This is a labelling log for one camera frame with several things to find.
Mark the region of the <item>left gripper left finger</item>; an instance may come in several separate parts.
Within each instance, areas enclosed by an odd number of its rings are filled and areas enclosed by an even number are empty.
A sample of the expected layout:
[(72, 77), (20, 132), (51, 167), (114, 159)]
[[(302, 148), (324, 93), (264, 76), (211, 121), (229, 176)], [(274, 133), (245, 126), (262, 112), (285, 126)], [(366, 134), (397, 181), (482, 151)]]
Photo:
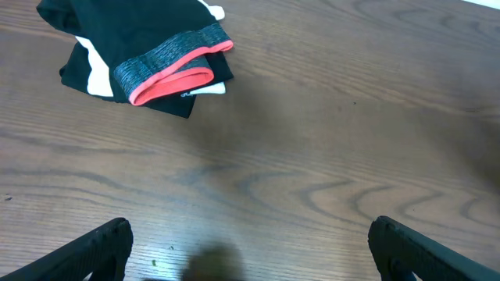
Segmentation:
[(128, 220), (115, 218), (17, 269), (1, 281), (122, 281), (134, 242)]

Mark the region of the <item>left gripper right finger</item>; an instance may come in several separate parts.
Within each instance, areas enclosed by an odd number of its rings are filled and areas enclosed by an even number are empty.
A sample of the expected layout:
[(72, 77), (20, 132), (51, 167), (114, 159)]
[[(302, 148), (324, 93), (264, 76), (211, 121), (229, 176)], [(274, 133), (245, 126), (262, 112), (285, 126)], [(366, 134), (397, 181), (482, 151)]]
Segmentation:
[(382, 281), (495, 281), (499, 273), (387, 216), (370, 225), (368, 244)]

